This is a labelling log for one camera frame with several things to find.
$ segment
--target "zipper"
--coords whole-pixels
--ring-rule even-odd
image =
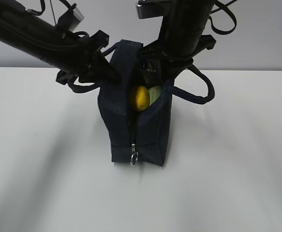
[[[138,115],[135,116],[133,125],[131,125],[131,121],[129,120],[130,142],[131,142],[131,158],[130,158],[131,166],[136,165],[136,163],[138,162],[138,157],[139,157],[139,153],[136,149],[136,133],[137,133],[137,126],[138,126],[140,115],[141,113],[138,113]]]
[[[130,158],[131,166],[135,166],[138,160],[139,160],[139,153],[135,148],[135,144],[131,144],[131,158]]]

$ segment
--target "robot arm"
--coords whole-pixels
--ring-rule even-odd
[[[109,36],[103,31],[93,36],[73,33],[72,28],[82,15],[76,4],[70,5],[66,0],[59,1],[68,11],[55,26],[48,24],[38,17],[45,10],[45,0],[40,1],[41,12],[26,10],[16,0],[0,0],[0,41],[61,69],[57,77],[61,84],[65,85],[69,77],[78,77],[80,83],[101,79],[118,83],[120,76],[101,53],[108,46]],[[144,63],[156,61],[154,65],[162,70],[164,78],[174,78],[175,71],[170,70],[173,61],[179,62],[176,67],[185,68],[196,54],[214,47],[215,39],[202,32],[215,4],[225,6],[217,0],[139,0],[139,18],[163,16],[158,40],[139,51],[140,59]]]
[[[0,41],[79,76],[80,82],[96,82],[98,78],[118,82],[119,76],[100,52],[108,45],[109,36],[102,31],[91,37],[70,31],[75,7],[71,6],[52,26],[37,17],[37,11],[26,10],[15,0],[0,0]]]

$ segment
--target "white table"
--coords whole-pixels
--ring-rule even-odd
[[[0,68],[0,232],[282,232],[282,72],[204,71],[160,168],[112,164],[98,90],[57,71]]]

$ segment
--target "fabric bag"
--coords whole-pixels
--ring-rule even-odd
[[[163,166],[169,138],[172,95],[205,104],[214,98],[215,92],[209,79],[190,65],[188,69],[207,84],[207,97],[188,93],[175,87],[174,79],[168,79],[162,85],[159,98],[149,108],[135,115],[128,98],[132,74],[138,64],[137,53],[142,47],[141,43],[126,40],[116,44],[110,64],[122,80],[119,85],[107,81],[101,83],[98,106],[109,131],[112,162],[135,165],[138,161],[145,161]]]

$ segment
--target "yellow fruit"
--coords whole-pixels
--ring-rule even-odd
[[[143,111],[149,107],[149,93],[144,86],[132,87],[130,91],[130,106],[135,111]]]

